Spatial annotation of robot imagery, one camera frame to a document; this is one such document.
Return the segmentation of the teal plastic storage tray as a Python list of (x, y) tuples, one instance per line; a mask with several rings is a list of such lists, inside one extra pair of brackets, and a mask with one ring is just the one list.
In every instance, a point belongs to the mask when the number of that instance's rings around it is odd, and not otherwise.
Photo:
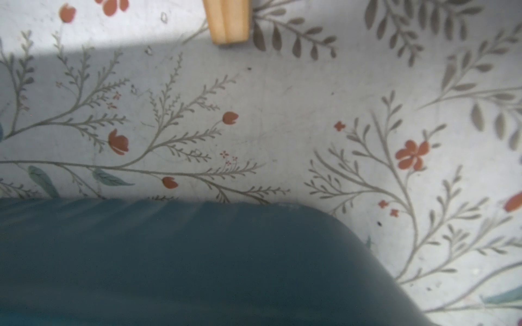
[(319, 210), (3, 199), (2, 325), (428, 325)]

